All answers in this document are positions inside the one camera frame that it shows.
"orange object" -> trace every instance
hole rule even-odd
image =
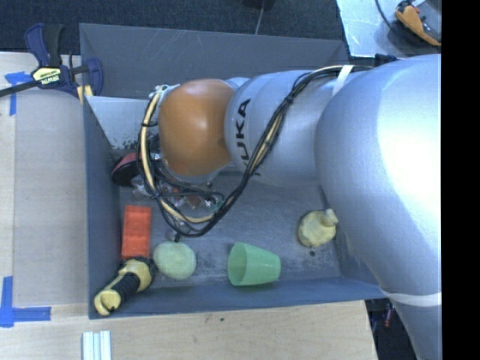
[[[135,256],[149,257],[150,225],[152,209],[138,205],[126,205],[121,240],[121,259]]]

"green ball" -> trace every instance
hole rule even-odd
[[[181,242],[165,241],[157,245],[153,260],[158,271],[175,280],[190,277],[197,267],[194,250]]]

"black and yellow handle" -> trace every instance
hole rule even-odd
[[[102,316],[109,316],[132,295],[150,286],[155,264],[147,257],[126,260],[118,270],[118,276],[94,297],[94,306]]]

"cable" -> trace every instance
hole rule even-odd
[[[395,32],[395,30],[392,28],[392,26],[390,25],[390,22],[387,20],[385,14],[383,13],[383,10],[382,8],[380,7],[380,2],[379,0],[375,0],[375,4],[376,4],[376,8],[378,9],[378,12],[380,14],[380,16],[382,17],[383,21],[385,22],[385,24],[393,31]]]
[[[258,30],[260,28],[260,23],[262,22],[264,8],[265,8],[265,0],[262,0],[262,6],[260,8],[260,15],[258,17],[258,21],[256,22],[255,35],[258,35]]]

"blue tape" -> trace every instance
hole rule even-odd
[[[15,308],[12,306],[13,277],[4,277],[1,291],[0,327],[11,328],[16,322],[50,321],[52,307]]]
[[[28,83],[33,80],[32,77],[25,72],[7,73],[5,79],[7,79],[12,86]],[[17,94],[13,93],[10,97],[10,116],[15,115],[15,113],[17,113]]]

